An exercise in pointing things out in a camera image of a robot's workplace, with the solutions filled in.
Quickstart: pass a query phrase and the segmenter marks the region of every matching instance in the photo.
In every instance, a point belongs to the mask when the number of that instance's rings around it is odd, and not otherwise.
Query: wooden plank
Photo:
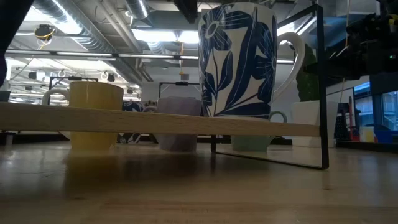
[[[0,130],[319,136],[307,124],[0,103]]]

